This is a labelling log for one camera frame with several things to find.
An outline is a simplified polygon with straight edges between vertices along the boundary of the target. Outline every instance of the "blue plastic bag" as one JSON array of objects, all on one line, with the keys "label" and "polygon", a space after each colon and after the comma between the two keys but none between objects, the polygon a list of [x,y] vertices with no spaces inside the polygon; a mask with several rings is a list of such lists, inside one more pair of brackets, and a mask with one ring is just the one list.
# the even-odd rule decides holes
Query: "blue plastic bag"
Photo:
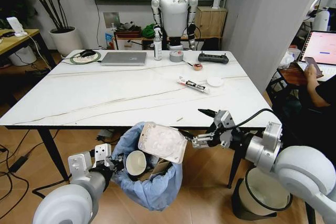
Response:
[{"label": "blue plastic bag", "polygon": [[[138,149],[143,126],[144,122],[141,122],[125,132],[114,148],[113,159],[117,159],[118,154],[124,153],[125,164],[127,156]],[[150,211],[162,211],[175,200],[177,193],[179,193],[182,183],[182,164],[172,163],[165,175],[157,175],[143,182],[132,181],[126,169],[114,174],[112,180],[136,203]]]}]

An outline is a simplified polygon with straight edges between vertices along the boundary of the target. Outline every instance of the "marble table top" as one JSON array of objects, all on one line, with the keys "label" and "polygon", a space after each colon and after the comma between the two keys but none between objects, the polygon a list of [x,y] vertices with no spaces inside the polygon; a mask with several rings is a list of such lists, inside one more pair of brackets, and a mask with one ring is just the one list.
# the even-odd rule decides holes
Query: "marble table top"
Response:
[{"label": "marble table top", "polygon": [[[75,50],[68,57],[75,55]],[[102,57],[108,50],[99,50]],[[17,104],[0,118],[0,125],[38,128],[133,126],[140,121],[153,121],[174,127],[209,127],[213,119],[197,109],[228,110],[235,123],[269,105],[229,51],[206,51],[226,54],[229,63],[204,62],[195,71],[185,62],[154,60],[154,52],[146,51],[145,66],[101,66],[59,63]],[[184,60],[198,63],[200,51],[184,51]],[[224,80],[221,87],[210,87],[201,93],[179,83],[180,76],[209,87],[211,76]],[[263,112],[244,127],[265,127],[268,121],[280,123],[270,112]]]}]

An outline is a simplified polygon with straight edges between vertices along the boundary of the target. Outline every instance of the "silver laptop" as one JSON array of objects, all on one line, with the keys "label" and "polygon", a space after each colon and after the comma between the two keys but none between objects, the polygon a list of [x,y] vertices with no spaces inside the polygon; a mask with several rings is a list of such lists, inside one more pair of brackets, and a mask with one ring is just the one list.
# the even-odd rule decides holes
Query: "silver laptop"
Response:
[{"label": "silver laptop", "polygon": [[108,52],[101,61],[102,66],[143,66],[146,52]]},{"label": "silver laptop", "polygon": [[336,32],[310,31],[299,57],[298,65],[304,71],[305,57],[312,57],[323,73],[318,81],[326,81],[336,74]]}]

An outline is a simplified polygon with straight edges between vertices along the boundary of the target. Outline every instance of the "small orange object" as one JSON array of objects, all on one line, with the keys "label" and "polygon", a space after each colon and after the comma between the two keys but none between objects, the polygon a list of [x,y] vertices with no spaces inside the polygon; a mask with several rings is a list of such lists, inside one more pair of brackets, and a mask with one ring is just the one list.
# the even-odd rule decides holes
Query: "small orange object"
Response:
[{"label": "small orange object", "polygon": [[203,65],[202,64],[194,64],[193,67],[196,71],[200,71],[203,68]]}]

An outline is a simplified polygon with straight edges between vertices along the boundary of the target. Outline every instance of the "spray bottle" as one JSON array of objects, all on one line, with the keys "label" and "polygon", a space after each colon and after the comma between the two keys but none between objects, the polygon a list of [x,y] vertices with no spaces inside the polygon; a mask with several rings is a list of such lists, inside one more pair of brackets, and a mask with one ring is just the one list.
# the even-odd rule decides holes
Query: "spray bottle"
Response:
[{"label": "spray bottle", "polygon": [[159,26],[155,26],[155,38],[153,39],[154,42],[154,59],[161,60],[162,59],[162,41],[160,38],[159,32],[161,31]]}]

